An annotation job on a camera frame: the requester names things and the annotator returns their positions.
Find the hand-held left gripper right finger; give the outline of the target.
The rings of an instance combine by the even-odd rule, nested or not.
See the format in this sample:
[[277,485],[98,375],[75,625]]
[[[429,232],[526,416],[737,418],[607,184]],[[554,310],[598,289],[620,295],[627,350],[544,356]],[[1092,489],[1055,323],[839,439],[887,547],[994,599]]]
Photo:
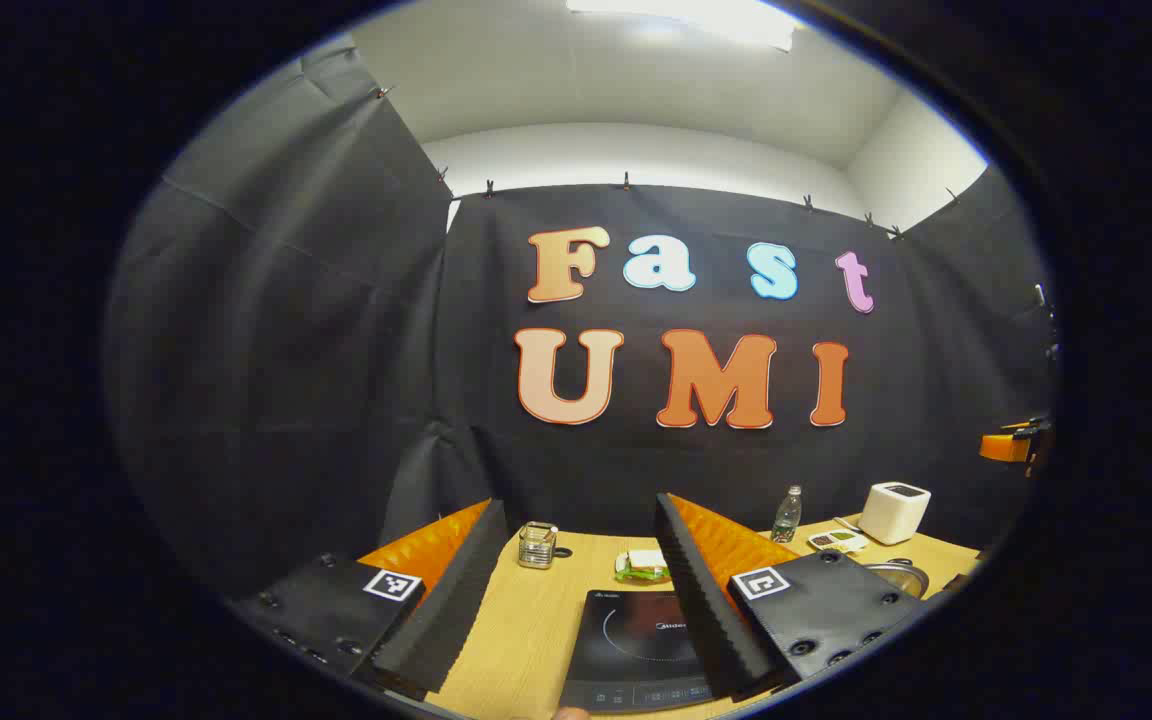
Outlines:
[[657,541],[719,697],[805,682],[924,614],[920,598],[846,553],[796,553],[670,493],[655,505]]

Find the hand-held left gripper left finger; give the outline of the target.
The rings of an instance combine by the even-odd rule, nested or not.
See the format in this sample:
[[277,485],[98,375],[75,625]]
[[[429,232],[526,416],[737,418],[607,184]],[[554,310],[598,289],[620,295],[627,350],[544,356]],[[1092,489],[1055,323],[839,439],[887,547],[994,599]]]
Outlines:
[[236,611],[317,670],[424,700],[465,647],[508,538],[488,498],[358,559],[320,553]]

